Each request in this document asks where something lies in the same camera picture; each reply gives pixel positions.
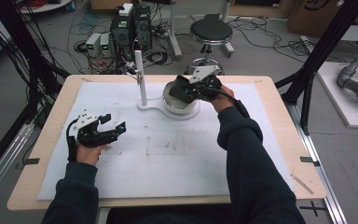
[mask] person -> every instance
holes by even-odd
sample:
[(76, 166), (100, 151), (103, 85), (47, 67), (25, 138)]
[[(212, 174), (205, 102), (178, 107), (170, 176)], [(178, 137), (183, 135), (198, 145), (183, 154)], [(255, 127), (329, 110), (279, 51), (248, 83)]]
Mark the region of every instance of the person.
[[(234, 97), (224, 85), (222, 91)], [(210, 103), (220, 121), (217, 143), (227, 151), (227, 182), (235, 223), (305, 223), (295, 194), (262, 145), (258, 124), (244, 118), (222, 94)], [(42, 223), (95, 223), (98, 190), (94, 187), (97, 168), (93, 165), (102, 148), (79, 146), (77, 162), (67, 165)]]

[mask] round base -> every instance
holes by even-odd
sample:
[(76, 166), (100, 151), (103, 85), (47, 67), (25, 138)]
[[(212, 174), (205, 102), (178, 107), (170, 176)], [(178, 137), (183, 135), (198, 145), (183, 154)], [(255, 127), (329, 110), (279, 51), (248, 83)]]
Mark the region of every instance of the round base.
[(196, 115), (200, 112), (200, 101), (198, 100), (196, 102), (196, 105), (192, 110), (185, 114), (174, 114), (173, 112), (169, 111), (166, 108), (166, 105), (164, 103), (163, 97), (160, 97), (158, 99), (147, 99), (147, 105), (142, 105), (142, 101), (138, 102), (138, 108), (140, 110), (146, 111), (146, 110), (158, 110), (161, 113), (163, 113), (167, 118), (174, 119), (174, 120), (188, 120), (196, 117)]

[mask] metal stool leg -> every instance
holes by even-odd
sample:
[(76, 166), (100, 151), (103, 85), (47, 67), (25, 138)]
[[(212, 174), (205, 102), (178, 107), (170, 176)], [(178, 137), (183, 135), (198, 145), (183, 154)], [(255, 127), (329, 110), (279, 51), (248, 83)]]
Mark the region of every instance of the metal stool leg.
[(209, 64), (209, 61), (211, 60), (211, 53), (212, 53), (212, 47), (211, 45), (208, 45), (207, 49), (205, 50), (204, 65)]

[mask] power supply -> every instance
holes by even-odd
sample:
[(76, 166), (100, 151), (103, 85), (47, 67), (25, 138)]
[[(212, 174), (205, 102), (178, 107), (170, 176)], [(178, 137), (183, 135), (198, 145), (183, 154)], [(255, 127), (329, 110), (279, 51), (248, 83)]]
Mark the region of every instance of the power supply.
[(134, 12), (136, 39), (141, 50), (152, 48), (150, 6), (139, 6)]
[(101, 34), (101, 51), (104, 57), (112, 57), (110, 34)]
[(101, 34), (92, 34), (86, 42), (86, 47), (90, 57), (98, 57), (101, 53)]

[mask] gray floor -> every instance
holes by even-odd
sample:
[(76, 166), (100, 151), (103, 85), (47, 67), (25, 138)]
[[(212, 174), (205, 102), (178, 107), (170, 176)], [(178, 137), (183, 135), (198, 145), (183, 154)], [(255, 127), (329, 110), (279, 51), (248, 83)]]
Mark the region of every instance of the gray floor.
[[(69, 50), (76, 56), (82, 67), (87, 67), (86, 58), (73, 51), (75, 42), (85, 40), (87, 37), (85, 35), (69, 35), (70, 27), (74, 25), (71, 31), (77, 33), (81, 28), (80, 25), (77, 25), (78, 23), (96, 24), (106, 21), (95, 28), (95, 32), (99, 32), (105, 29), (103, 27), (109, 27), (109, 18), (108, 13), (95, 14), (87, 4), (73, 13), (55, 10), (38, 15), (41, 30), (52, 47), (54, 56), (71, 74), (79, 74), (80, 72), (76, 69), (68, 54), (62, 50)], [(191, 19), (178, 19), (177, 27), (188, 21), (191, 21)], [(189, 24), (178, 33), (188, 33), (188, 27)], [(287, 44), (287, 41), (299, 39), (298, 35), (287, 33), (285, 21), (268, 21), (267, 29), (282, 37), (282, 45)], [(250, 41), (257, 45), (271, 47), (274, 42), (273, 37), (267, 36), (265, 32), (260, 30), (246, 31), (245, 34)], [(185, 67), (192, 60), (200, 57), (200, 44), (183, 35), (178, 36), (178, 41), (184, 54), (180, 61), (175, 61), (169, 66), (156, 65), (146, 68), (145, 73), (183, 74)], [(301, 62), (283, 56), (273, 49), (259, 48), (249, 44), (243, 34), (238, 31), (235, 31), (231, 44), (236, 50), (231, 58), (227, 58), (226, 53), (221, 49), (213, 50), (213, 57), (225, 67), (227, 75), (269, 76), (274, 81), (278, 81), (293, 74), (302, 65)], [(307, 59), (306, 56), (297, 57), (290, 49), (279, 49), (279, 51), (290, 54), (301, 61)], [(346, 42), (340, 43), (332, 53), (332, 56), (348, 62), (356, 55), (358, 55), (358, 49)], [(25, 99), (24, 83), (13, 72), (13, 65), (5, 53), (0, 53), (0, 139), (20, 114), (25, 106)], [(317, 78), (315, 78), (311, 101), (310, 136), (318, 150), (348, 223), (358, 223), (358, 129), (350, 129), (345, 126)], [(15, 164), (21, 162), (22, 154), (27, 147), (24, 148), (14, 162), (12, 169), (8, 171), (0, 184), (0, 223), (39, 223), (44, 215), (45, 211), (12, 212), (8, 211), (6, 207), (11, 191), (21, 174), (21, 170), (14, 168)], [(321, 201), (314, 203), (315, 206), (324, 207)], [(310, 206), (310, 202), (302, 201), (298, 202), (298, 205)], [(300, 211), (308, 223), (329, 223), (325, 211), (318, 211), (318, 216), (315, 216), (314, 212), (309, 209), (301, 209)]]

